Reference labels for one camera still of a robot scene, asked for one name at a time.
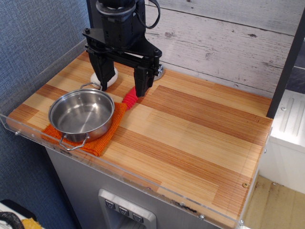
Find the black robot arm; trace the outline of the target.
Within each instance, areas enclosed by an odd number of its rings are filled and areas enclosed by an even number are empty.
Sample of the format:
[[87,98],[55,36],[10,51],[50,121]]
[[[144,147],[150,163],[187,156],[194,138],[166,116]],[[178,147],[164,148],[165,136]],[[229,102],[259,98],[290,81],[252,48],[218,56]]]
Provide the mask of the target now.
[[163,71],[159,62],[162,51],[145,37],[146,30],[154,28],[159,19],[146,25],[143,0],[98,0],[94,10],[99,22],[82,33],[102,90],[107,90],[107,83],[115,74],[114,63],[118,62],[134,69],[136,95],[145,96],[154,78]]

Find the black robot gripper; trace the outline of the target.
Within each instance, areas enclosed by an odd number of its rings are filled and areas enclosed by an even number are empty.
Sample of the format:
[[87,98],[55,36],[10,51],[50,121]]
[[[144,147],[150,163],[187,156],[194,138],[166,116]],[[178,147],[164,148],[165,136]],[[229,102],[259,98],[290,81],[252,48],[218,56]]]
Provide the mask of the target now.
[[114,62],[134,68],[137,97],[144,97],[153,85],[153,74],[159,67],[162,51],[150,43],[145,32],[144,9],[100,9],[103,17],[105,51],[87,51],[90,63],[101,82],[102,91],[114,76]]

